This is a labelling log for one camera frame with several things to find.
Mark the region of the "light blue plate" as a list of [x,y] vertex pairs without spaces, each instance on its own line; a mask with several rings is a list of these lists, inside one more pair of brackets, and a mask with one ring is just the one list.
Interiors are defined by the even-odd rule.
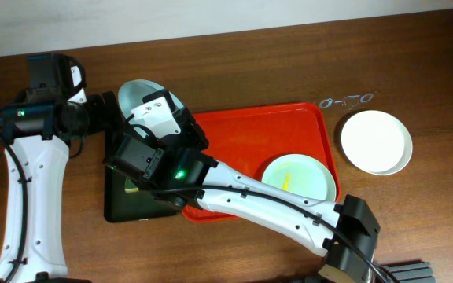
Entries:
[[166,97],[150,98],[151,94],[166,89],[158,83],[136,79],[121,86],[118,92],[118,105],[130,125],[148,128],[157,138],[181,133],[176,116],[185,106],[172,93]]

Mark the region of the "white plate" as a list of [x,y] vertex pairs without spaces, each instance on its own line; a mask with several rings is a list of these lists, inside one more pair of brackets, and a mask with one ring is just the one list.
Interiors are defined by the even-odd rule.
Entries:
[[411,161],[413,142],[395,116],[378,110],[357,112],[344,123],[341,148],[348,160],[372,175],[393,175]]

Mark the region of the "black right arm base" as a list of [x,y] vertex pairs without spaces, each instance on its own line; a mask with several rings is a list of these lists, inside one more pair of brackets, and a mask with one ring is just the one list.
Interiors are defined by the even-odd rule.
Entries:
[[[377,265],[387,282],[396,279],[400,283],[436,283],[433,270],[428,262],[405,263],[398,265]],[[291,280],[291,283],[329,283],[321,275]]]

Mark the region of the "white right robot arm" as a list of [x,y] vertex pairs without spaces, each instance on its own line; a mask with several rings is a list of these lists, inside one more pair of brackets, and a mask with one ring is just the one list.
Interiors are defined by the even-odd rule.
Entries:
[[379,225],[364,200],[298,196],[204,154],[205,132],[165,89],[120,94],[118,103],[123,138],[105,163],[155,201],[235,215],[284,234],[324,258],[319,274],[329,281],[387,280],[373,262]]

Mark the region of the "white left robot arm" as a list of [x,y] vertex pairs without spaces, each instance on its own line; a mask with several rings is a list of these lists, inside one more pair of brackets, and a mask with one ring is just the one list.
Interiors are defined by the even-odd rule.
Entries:
[[84,67],[61,53],[27,59],[31,85],[0,110],[9,187],[0,282],[67,282],[62,188],[71,142],[120,125],[113,92],[85,95]]

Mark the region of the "green yellow sponge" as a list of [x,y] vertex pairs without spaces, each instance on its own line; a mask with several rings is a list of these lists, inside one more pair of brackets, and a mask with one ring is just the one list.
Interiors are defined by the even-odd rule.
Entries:
[[125,193],[137,193],[139,188],[133,183],[130,178],[126,178],[124,183],[124,191]]

